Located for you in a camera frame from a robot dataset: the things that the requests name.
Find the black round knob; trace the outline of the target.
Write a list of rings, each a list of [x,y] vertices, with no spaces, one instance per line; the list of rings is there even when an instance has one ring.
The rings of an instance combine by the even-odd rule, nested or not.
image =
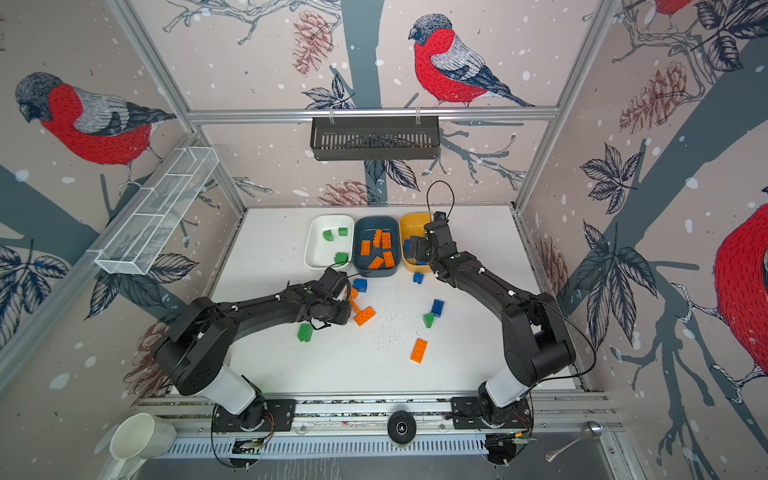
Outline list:
[[[417,423],[414,416],[405,410],[392,413],[387,422],[387,434],[396,445],[405,446],[411,443],[417,434]]]

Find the white plastic bin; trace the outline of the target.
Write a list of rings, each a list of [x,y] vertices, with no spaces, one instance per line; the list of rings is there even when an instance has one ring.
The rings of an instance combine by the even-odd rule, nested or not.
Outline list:
[[[334,267],[349,271],[352,267],[354,220],[348,215],[321,215],[315,218],[309,227],[306,241],[304,263],[312,270],[325,270]],[[343,266],[334,264],[337,252],[349,256]]]

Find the blue lego brick mid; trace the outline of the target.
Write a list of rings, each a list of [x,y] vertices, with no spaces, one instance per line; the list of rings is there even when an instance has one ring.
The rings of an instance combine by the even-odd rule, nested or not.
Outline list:
[[[439,318],[442,314],[443,307],[444,307],[444,302],[442,300],[435,299],[432,304],[431,314],[434,317]]]

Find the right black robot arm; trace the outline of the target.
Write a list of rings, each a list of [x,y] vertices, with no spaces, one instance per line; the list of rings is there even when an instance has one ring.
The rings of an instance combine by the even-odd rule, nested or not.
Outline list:
[[[481,415],[506,414],[541,381],[576,360],[576,350],[554,297],[518,288],[488,270],[477,257],[459,251],[446,213],[438,211],[411,239],[409,252],[429,264],[436,278],[463,291],[493,313],[501,324],[505,366],[478,388]]]

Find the yellow plastic bin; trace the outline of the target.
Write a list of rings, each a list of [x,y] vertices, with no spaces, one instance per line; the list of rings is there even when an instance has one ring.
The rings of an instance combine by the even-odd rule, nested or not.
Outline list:
[[[421,273],[424,275],[432,273],[428,264],[420,265],[414,259],[408,257],[406,249],[406,242],[410,241],[412,237],[425,236],[424,226],[430,221],[431,217],[427,212],[408,213],[399,221],[402,261],[405,268],[411,273]]]

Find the orange lego brick tilted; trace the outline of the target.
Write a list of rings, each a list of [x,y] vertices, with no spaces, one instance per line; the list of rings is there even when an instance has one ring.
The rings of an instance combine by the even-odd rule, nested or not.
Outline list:
[[[375,315],[376,315],[375,310],[372,307],[367,307],[366,309],[359,311],[355,315],[354,321],[358,326],[363,326],[368,321],[370,321]]]

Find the white ceramic mug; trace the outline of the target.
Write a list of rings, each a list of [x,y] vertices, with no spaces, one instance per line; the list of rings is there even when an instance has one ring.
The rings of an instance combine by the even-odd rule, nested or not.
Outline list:
[[[123,421],[110,441],[117,460],[151,459],[166,453],[177,437],[175,427],[154,415],[138,413]]]

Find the dark teal plastic bin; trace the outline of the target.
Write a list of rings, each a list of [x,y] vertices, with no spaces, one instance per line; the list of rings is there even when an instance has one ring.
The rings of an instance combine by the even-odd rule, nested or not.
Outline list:
[[[376,230],[381,230],[382,234],[385,232],[391,234],[392,248],[390,250],[384,250],[382,246],[380,248],[373,247],[373,239]],[[363,240],[371,241],[371,254],[369,256],[360,255],[360,248]],[[396,272],[401,260],[399,241],[398,224],[394,218],[389,216],[368,216],[357,220],[354,225],[352,265],[364,277],[377,278],[392,276]],[[385,268],[382,255],[384,251],[392,252],[396,262],[394,268]]]

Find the green lego brick lone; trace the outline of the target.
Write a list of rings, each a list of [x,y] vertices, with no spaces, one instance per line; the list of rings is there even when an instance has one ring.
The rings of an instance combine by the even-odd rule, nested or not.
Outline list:
[[[314,328],[309,323],[302,323],[299,327],[297,338],[300,342],[310,342],[313,336]]]

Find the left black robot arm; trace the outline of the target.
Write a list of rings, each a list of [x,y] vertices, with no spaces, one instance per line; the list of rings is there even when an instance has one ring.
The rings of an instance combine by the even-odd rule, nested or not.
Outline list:
[[[284,324],[307,324],[314,330],[344,325],[351,314],[350,287],[346,273],[328,267],[318,280],[288,284],[251,300],[197,298],[154,344],[152,357],[180,394],[203,396],[241,416],[263,401],[257,387],[225,364],[230,346]]]

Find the metal spoon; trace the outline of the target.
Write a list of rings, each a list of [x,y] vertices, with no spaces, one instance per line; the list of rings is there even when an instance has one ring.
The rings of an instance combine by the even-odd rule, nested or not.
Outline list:
[[[562,453],[567,451],[569,448],[575,446],[577,443],[587,440],[599,440],[601,435],[603,433],[603,426],[598,423],[597,421],[587,421],[583,427],[581,434],[578,438],[573,439],[569,443],[565,444],[564,446],[552,450],[550,452],[547,452],[545,454],[545,461],[547,463],[552,463],[558,456],[560,456]]]

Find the orange lego brick lone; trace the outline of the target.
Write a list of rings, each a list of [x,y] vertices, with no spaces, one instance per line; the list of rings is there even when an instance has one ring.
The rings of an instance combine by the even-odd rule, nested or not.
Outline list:
[[[421,364],[426,353],[428,342],[424,339],[418,338],[413,346],[410,360],[417,364]]]

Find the white mesh wall shelf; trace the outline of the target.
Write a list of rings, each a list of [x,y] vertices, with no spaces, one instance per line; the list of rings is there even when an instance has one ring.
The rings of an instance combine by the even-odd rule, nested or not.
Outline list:
[[[210,147],[175,149],[159,179],[140,189],[138,205],[100,250],[96,265],[108,274],[148,274],[218,163]]]

